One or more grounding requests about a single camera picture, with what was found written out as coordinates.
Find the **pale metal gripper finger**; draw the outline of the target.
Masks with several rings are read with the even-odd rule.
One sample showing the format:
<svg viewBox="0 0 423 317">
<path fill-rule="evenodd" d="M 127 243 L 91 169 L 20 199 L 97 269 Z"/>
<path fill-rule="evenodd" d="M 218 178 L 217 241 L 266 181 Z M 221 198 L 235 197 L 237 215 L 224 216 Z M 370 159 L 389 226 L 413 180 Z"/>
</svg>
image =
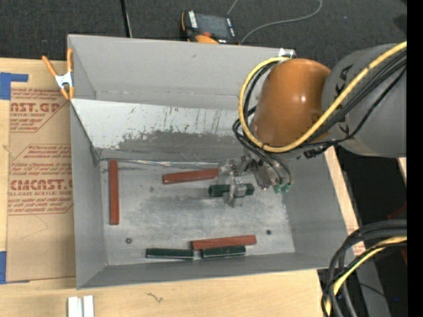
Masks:
<svg viewBox="0 0 423 317">
<path fill-rule="evenodd" d="M 224 203 L 231 207 L 241 206 L 247 190 L 247 185 L 240 177 L 232 178 L 229 183 L 229 190 L 223 194 Z"/>
<path fill-rule="evenodd" d="M 245 173 L 246 162 L 247 160 L 245 158 L 231 158 L 219 163 L 218 177 L 242 176 Z"/>
</svg>

